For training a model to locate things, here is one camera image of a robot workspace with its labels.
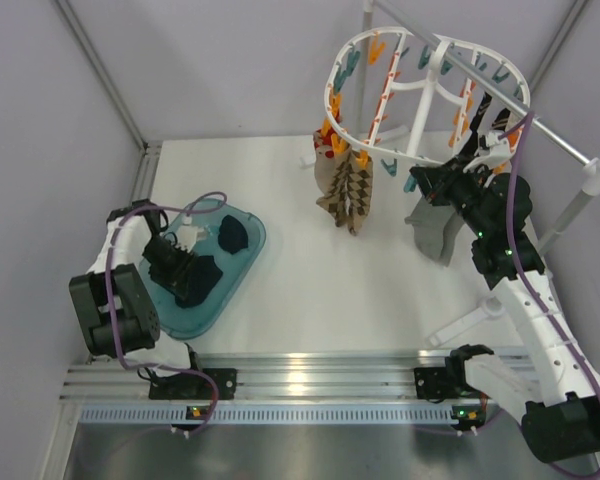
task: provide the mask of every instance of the gray fabric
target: gray fabric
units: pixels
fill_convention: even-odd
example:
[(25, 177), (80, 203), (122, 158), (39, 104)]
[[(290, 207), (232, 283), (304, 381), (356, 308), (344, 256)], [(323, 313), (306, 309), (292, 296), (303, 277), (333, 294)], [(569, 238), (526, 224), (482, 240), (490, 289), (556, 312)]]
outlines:
[(423, 197), (404, 222), (413, 226), (416, 247), (424, 256), (449, 265), (456, 236), (464, 225), (452, 206), (434, 207)]

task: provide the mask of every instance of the teal clothespin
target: teal clothespin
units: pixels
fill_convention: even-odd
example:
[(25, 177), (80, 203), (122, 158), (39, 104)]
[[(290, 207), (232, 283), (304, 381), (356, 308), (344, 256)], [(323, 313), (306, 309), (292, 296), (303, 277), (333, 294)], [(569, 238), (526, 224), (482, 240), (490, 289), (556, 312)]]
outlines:
[(518, 85), (516, 86), (515, 91), (513, 92), (513, 96), (514, 98), (517, 98), (518, 100), (522, 100), (520, 98), (520, 93), (522, 92), (522, 82), (518, 82)]
[(429, 63), (429, 59), (431, 58), (431, 54), (427, 53), (429, 51), (429, 47), (427, 45), (422, 49), (422, 53), (420, 53), (420, 61), (418, 62), (418, 70), (422, 70)]
[(440, 69), (440, 73), (442, 75), (446, 75), (447, 73), (449, 73), (449, 70), (451, 70), (453, 68), (453, 65), (451, 65), (451, 63), (449, 63), (447, 60), (445, 60), (442, 63), (442, 68)]
[(496, 72), (491, 77), (491, 80), (493, 80), (496, 83), (502, 83), (507, 78), (509, 78), (509, 75), (510, 75), (509, 72), (505, 73), (504, 75), (500, 75), (500, 70), (502, 70), (503, 68), (504, 68), (504, 62), (500, 64), (500, 66), (498, 67), (498, 70), (496, 70)]
[(404, 193), (411, 193), (416, 191), (416, 187), (418, 186), (418, 182), (416, 181), (413, 175), (409, 175), (407, 178), (407, 183), (404, 184), (403, 191)]
[[(475, 66), (478, 67), (478, 64), (480, 63), (480, 57), (482, 57), (482, 52), (478, 52), (478, 55), (476, 56), (476, 64)], [(487, 62), (482, 62), (482, 65), (480, 65), (478, 67), (478, 70), (480, 70), (481, 72), (484, 72), (487, 69)]]
[(338, 71), (336, 72), (336, 76), (333, 79), (333, 93), (337, 95), (342, 90), (344, 86), (344, 81), (347, 79), (346, 70), (343, 72), (341, 67), (338, 67)]
[[(400, 45), (399, 38), (398, 38), (398, 42), (396, 43), (396, 47), (393, 49), (394, 52), (398, 49), (398, 45)], [(409, 48), (411, 48), (411, 47), (405, 48), (404, 51), (400, 54), (400, 60), (402, 60), (402, 57), (404, 57), (407, 53), (409, 53)]]
[(344, 71), (347, 77), (353, 75), (353, 71), (356, 69), (358, 60), (360, 60), (360, 50), (351, 50), (349, 55), (347, 55), (347, 68)]
[(392, 177), (395, 177), (398, 174), (398, 159), (397, 158), (393, 159), (393, 163), (391, 165), (389, 165), (387, 162), (385, 162), (384, 158), (380, 159), (380, 163), (382, 163), (382, 166), (384, 167), (384, 169)]

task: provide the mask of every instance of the brown patterned fabric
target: brown patterned fabric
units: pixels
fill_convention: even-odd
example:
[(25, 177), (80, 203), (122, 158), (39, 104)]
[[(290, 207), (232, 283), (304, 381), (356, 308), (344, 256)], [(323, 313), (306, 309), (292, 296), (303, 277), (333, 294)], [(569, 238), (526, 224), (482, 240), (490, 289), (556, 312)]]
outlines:
[[(320, 140), (319, 132), (317, 138), (314, 134), (314, 146), (318, 145), (316, 160), (320, 158), (318, 155), (318, 150), (321, 148)], [(346, 223), (349, 232), (357, 235), (371, 208), (373, 161), (369, 158), (366, 167), (361, 167), (357, 155), (350, 147), (339, 155), (333, 155), (331, 151), (331, 155), (332, 158), (327, 155), (324, 155), (324, 158), (333, 162), (333, 172), (328, 187), (325, 187), (324, 196), (316, 203), (334, 218), (336, 227)]]
[(371, 209), (371, 193), (373, 191), (373, 160), (369, 157), (363, 168), (355, 154), (349, 156), (349, 176), (347, 179), (347, 195), (349, 197), (349, 217), (347, 225), (349, 233), (357, 235), (362, 228)]
[(338, 155), (331, 159), (334, 162), (333, 175), (329, 182), (329, 188), (323, 197), (317, 200), (317, 204), (324, 208), (336, 221), (336, 227), (340, 227), (347, 220), (347, 177), (349, 176), (349, 157)]

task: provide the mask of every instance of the blue plastic tray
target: blue plastic tray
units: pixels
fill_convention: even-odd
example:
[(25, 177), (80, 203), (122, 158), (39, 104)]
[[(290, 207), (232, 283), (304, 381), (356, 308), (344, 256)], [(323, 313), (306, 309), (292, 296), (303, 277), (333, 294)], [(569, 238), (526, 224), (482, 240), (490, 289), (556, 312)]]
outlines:
[[(200, 202), (196, 208), (208, 209), (220, 203), (219, 200), (207, 199)], [(242, 223), (249, 235), (249, 246), (235, 255), (225, 252), (218, 245), (218, 229), (226, 215), (232, 215)], [(177, 231), (182, 217), (182, 214), (178, 215), (165, 234)], [(207, 238), (196, 242), (193, 251), (198, 255), (213, 255), (216, 265), (223, 272), (222, 278), (202, 304), (190, 308), (178, 307), (173, 294), (149, 278), (149, 262), (143, 259), (139, 268), (158, 312), (162, 330), (177, 340), (195, 338), (211, 328), (240, 286), (267, 237), (264, 225), (258, 217), (229, 205), (213, 213), (194, 215), (193, 224), (207, 229)]]

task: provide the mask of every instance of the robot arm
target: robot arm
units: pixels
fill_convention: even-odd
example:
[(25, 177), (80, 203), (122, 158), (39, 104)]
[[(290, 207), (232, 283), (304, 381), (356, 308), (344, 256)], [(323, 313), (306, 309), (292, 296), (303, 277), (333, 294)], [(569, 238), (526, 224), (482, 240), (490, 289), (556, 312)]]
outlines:
[[(441, 167), (413, 167), (424, 197), (432, 205), (452, 205), (476, 234), (473, 262), (513, 318), (539, 377), (539, 385), (520, 377), (483, 346), (465, 346), (446, 359), (450, 378), (460, 392), (479, 391), (493, 398), (522, 427), (534, 455), (554, 462), (600, 451), (600, 403), (570, 347), (584, 358), (552, 297), (545, 266), (523, 228), (531, 213), (530, 188), (518, 177), (514, 235), (522, 268), (531, 287), (549, 307), (557, 329), (518, 277), (505, 228), (509, 175), (478, 168), (468, 172), (471, 158), (454, 157)], [(587, 362), (593, 379), (600, 375)]]
[[(187, 252), (191, 251), (195, 243), (195, 227), (183, 225), (178, 231), (181, 244), (174, 246), (160, 236), (160, 214), (157, 211), (136, 215), (120, 226), (126, 213), (147, 203), (150, 202), (134, 202), (131, 207), (111, 212), (107, 219), (107, 236), (96, 261), (86, 274), (71, 279), (71, 298), (89, 351), (93, 355), (116, 358), (104, 272), (111, 238), (114, 231), (119, 230), (113, 248), (111, 269), (114, 302), (125, 359), (141, 364), (192, 368), (188, 346), (168, 335), (160, 334), (158, 314), (138, 268), (143, 258), (150, 259), (152, 268), (158, 269), (161, 279), (166, 279), (164, 287), (170, 291), (179, 291), (182, 283), (178, 283), (179, 278), (172, 274), (174, 269), (171, 268), (171, 259), (179, 260), (185, 257), (184, 261), (179, 262), (180, 265), (186, 265), (187, 260), (192, 263), (193, 255)], [(175, 372), (163, 370), (156, 373), (165, 377), (175, 375)]]

